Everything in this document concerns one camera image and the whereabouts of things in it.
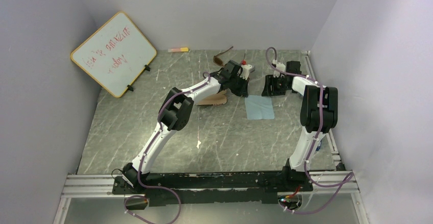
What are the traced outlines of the light blue cloth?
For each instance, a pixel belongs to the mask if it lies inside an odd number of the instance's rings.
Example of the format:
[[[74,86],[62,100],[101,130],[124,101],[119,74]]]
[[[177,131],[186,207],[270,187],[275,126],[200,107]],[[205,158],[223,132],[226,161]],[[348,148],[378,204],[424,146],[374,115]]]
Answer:
[[[272,100],[267,96],[249,95],[245,98],[248,120],[274,119]]]

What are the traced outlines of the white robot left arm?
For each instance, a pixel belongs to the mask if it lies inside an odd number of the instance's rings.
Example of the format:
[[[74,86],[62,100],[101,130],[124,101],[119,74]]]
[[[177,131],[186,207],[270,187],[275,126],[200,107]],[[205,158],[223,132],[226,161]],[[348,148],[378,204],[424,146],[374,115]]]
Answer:
[[[157,124],[140,153],[122,169],[126,187],[133,193],[145,189],[146,177],[168,140],[188,123],[194,105],[229,89],[239,97],[248,96],[249,76],[255,67],[230,60],[218,71],[203,73],[203,80],[191,87],[172,88],[159,109]]]

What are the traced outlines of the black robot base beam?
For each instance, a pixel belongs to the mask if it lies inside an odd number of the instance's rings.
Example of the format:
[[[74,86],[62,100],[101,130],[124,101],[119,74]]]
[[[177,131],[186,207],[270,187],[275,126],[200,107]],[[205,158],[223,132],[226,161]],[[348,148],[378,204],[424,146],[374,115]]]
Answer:
[[[151,173],[144,186],[134,180],[132,187],[121,176],[114,179],[114,195],[142,194],[150,206],[260,202],[272,204],[283,196],[311,192],[312,183],[303,172],[284,167],[280,171],[240,171],[212,173]]]

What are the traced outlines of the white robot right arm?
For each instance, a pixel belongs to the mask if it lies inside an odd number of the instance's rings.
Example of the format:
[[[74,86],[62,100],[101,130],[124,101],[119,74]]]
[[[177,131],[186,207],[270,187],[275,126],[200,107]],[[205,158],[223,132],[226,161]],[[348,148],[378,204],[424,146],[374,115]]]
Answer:
[[[299,61],[283,64],[273,60],[271,67],[274,73],[265,76],[262,96],[281,96],[288,90],[302,95],[301,135],[287,161],[288,172],[280,178],[281,186],[292,191],[299,186],[301,178],[306,178],[310,160],[322,138],[337,124],[338,90],[335,87],[321,86],[309,75],[302,75]]]

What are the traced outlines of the brown sunglasses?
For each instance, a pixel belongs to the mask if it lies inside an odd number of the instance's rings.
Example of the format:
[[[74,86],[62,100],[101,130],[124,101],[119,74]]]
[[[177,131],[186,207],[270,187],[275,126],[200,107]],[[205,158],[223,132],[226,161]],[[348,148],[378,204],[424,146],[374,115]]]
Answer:
[[[217,66],[225,67],[225,66],[228,64],[229,61],[227,61],[227,62],[223,61],[223,60],[221,59],[221,56],[222,56],[223,54],[225,54],[226,52],[232,50],[233,47],[234,47],[234,46],[231,46],[231,47],[228,48],[227,50],[225,50],[225,51],[223,51],[223,52],[220,52],[220,53],[214,55],[214,57],[213,57],[213,62],[214,62]],[[241,66],[242,66],[242,65],[247,65],[247,64],[248,64],[247,61],[245,60],[245,55],[244,55],[244,59],[242,59],[240,62],[238,62],[238,64],[241,65]]]

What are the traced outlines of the pink yellow marker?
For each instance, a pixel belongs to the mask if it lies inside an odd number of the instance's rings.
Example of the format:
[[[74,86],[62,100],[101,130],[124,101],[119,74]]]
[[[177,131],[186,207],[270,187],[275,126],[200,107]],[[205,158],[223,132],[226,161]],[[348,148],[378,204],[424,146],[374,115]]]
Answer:
[[[188,52],[189,48],[187,47],[180,47],[180,48],[170,48],[167,50],[169,53],[184,53]]]

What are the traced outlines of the yellow framed whiteboard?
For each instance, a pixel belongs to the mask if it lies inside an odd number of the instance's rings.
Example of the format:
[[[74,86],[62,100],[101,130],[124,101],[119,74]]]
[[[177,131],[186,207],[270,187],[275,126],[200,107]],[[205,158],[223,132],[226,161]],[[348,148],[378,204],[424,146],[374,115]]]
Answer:
[[[130,17],[117,12],[70,54],[70,59],[113,97],[121,97],[157,51]]]

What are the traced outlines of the aluminium frame rail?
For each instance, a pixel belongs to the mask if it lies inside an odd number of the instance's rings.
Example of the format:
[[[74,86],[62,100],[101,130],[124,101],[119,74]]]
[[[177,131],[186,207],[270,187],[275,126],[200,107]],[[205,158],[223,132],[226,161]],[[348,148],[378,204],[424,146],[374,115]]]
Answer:
[[[360,223],[368,223],[369,219],[360,196],[360,190],[353,172],[347,171],[342,163],[334,136],[328,133],[322,141],[328,143],[336,169],[334,171],[312,171],[308,179],[312,183],[311,192],[297,192],[283,196],[280,202],[295,199],[305,209],[314,195],[330,194],[336,197],[338,194],[349,194]],[[112,188],[114,179],[111,175],[69,175],[66,178],[61,195],[61,203],[55,217],[55,223],[63,223],[66,218],[66,210],[72,198],[103,198],[120,197],[128,198],[132,195],[114,195]]]

